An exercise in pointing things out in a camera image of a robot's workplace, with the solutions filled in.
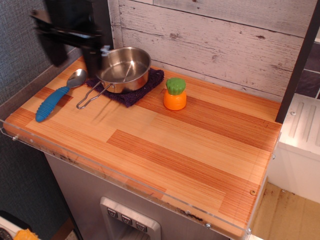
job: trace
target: black frame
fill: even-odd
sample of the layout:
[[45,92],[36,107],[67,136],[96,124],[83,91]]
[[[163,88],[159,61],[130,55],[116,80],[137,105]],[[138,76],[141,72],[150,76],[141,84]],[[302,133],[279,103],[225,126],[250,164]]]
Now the black frame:
[[277,123],[283,124],[285,121],[286,115],[288,113],[288,109],[290,107],[291,101],[296,92],[301,74],[306,65],[308,56],[315,42],[319,28],[320,28],[320,0],[318,0],[315,5],[315,9],[314,9],[309,27],[306,31],[306,34],[302,43],[302,47],[300,49],[298,58],[295,62],[291,78],[286,87],[286,90],[281,102],[281,106],[279,108],[278,114],[275,119]]

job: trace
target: whitewashed wood wall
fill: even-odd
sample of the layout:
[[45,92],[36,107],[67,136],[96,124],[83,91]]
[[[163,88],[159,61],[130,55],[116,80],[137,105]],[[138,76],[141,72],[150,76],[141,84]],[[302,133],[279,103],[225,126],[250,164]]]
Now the whitewashed wood wall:
[[114,47],[152,65],[277,102],[317,0],[108,0]]

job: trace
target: metal spoon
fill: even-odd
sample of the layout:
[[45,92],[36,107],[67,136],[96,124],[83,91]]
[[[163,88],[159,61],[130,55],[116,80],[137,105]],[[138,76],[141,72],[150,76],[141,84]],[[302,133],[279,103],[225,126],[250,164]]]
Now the metal spoon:
[[38,110],[35,114],[35,120],[37,122],[41,122],[45,120],[49,114],[54,110],[55,106],[59,102],[59,100],[69,92],[71,88],[78,87],[82,85],[87,78],[87,73],[83,69],[78,69],[75,71],[66,82],[66,86],[60,87],[55,90],[55,92],[51,93],[43,103],[39,106]]

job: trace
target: small saucepan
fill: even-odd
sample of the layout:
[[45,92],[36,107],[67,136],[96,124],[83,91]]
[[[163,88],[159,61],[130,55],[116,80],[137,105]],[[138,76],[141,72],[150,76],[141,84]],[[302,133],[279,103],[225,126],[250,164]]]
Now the small saucepan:
[[[102,68],[96,74],[100,81],[87,92],[84,99],[76,107],[78,109],[85,108],[105,91],[125,94],[142,88],[148,81],[150,66],[150,55],[140,48],[121,47],[111,50],[102,57]],[[102,84],[104,89],[83,106],[80,106],[99,84]]]

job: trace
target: toy carrot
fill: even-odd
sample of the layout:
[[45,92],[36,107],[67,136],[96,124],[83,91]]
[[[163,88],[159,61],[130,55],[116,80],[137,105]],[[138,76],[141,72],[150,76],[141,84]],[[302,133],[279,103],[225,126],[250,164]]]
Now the toy carrot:
[[13,240],[38,240],[38,236],[31,232],[29,229],[19,230]]
[[186,81],[178,78],[169,78],[166,83],[163,104],[167,109],[180,110],[187,104]]

